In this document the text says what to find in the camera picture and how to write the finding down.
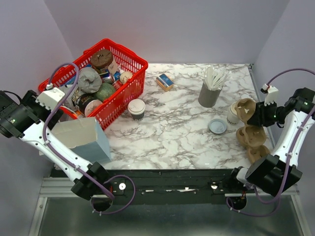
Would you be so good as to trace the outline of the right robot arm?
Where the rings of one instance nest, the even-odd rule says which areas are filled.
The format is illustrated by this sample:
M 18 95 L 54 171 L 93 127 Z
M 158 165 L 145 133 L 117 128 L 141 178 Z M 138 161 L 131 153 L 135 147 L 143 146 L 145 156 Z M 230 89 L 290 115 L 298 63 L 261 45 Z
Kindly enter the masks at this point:
M 302 176 L 302 172 L 297 169 L 298 157 L 304 139 L 315 123 L 315 92 L 299 88 L 284 106 L 278 106 L 270 100 L 277 92 L 274 86 L 266 92 L 263 102 L 246 98 L 234 104 L 238 119 L 244 123 L 237 130 L 236 137 L 247 149 L 252 164 L 249 168 L 235 168 L 226 186 L 233 193 L 239 192 L 244 185 L 260 188 L 277 199 Z M 273 124 L 283 129 L 273 151 L 270 151 L 264 144 L 264 129 Z

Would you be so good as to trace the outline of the white paper bag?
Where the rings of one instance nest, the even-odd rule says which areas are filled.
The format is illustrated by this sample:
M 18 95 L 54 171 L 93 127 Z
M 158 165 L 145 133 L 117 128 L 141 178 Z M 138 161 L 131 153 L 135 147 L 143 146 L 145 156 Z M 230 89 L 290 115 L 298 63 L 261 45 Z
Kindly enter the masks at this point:
M 92 163 L 112 161 L 109 140 L 94 117 L 59 122 L 52 133 L 73 152 Z

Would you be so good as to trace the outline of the white coffee cup lid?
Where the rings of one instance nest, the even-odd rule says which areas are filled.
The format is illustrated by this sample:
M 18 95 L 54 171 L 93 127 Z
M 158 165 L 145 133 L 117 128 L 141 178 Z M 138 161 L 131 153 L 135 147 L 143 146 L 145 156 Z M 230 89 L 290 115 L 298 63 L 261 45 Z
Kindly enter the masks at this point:
M 129 102 L 128 104 L 128 111 L 132 114 L 132 115 L 139 115 L 144 113 L 145 111 L 145 103 L 144 101 L 142 101 L 141 99 L 134 99 L 132 101 Z

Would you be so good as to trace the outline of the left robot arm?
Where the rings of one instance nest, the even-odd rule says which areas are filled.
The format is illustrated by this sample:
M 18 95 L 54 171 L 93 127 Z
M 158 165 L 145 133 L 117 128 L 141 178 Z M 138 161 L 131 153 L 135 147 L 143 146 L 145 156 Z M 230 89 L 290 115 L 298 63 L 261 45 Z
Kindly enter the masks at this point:
M 115 197 L 109 190 L 107 171 L 98 163 L 80 157 L 60 142 L 48 128 L 57 111 L 49 111 L 37 101 L 37 95 L 29 90 L 19 103 L 0 92 L 0 132 L 7 138 L 15 137 L 28 143 L 59 166 L 74 182 L 71 191 L 90 200 L 93 195 L 105 194 Z

